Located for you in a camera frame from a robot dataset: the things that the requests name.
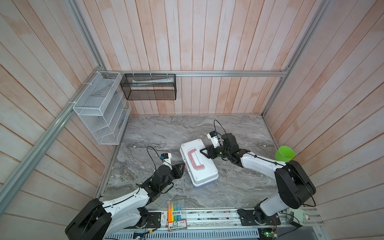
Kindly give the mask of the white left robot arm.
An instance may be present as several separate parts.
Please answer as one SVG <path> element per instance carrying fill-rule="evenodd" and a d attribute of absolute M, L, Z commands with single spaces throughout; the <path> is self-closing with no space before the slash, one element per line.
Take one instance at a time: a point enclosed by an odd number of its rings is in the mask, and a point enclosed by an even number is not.
<path fill-rule="evenodd" d="M 69 240 L 103 240 L 124 228 L 145 227 L 148 221 L 146 206 L 154 202 L 173 180 L 183 176 L 185 164 L 160 166 L 137 190 L 113 199 L 93 199 L 78 213 L 65 229 Z"/>

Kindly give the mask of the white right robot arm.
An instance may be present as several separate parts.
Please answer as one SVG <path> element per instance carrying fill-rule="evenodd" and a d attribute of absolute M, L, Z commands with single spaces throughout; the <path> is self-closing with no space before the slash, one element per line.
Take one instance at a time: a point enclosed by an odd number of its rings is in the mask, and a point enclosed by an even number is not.
<path fill-rule="evenodd" d="M 316 193 L 316 188 L 302 166 L 291 160 L 287 163 L 268 159 L 241 149 L 231 133 L 207 134 L 212 144 L 200 152 L 208 159 L 221 157 L 239 167 L 264 174 L 276 181 L 278 193 L 259 202 L 253 212 L 258 225 L 267 225 L 268 218 L 288 208 L 298 209 Z"/>

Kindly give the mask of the blue toolbox base tray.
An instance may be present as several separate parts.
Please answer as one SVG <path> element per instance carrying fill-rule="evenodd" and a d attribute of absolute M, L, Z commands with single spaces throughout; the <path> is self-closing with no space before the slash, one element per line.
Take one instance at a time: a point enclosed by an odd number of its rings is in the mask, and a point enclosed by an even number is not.
<path fill-rule="evenodd" d="M 209 184 L 212 184 L 212 183 L 215 183 L 217 181 L 218 178 L 216 179 L 211 179 L 209 181 L 206 181 L 206 182 L 196 182 L 194 180 L 192 180 L 192 184 L 195 188 L 202 188 L 202 187 L 205 187 Z"/>

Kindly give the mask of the white toolbox lid pink handle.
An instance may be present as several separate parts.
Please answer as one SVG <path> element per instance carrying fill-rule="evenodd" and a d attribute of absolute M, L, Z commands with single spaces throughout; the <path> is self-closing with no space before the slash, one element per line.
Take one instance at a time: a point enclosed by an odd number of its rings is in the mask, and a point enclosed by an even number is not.
<path fill-rule="evenodd" d="M 196 182 L 206 182 L 219 178 L 219 172 L 212 159 L 206 158 L 200 150 L 205 148 L 201 139 L 193 140 L 181 145 L 180 152 L 186 165 L 186 170 Z"/>

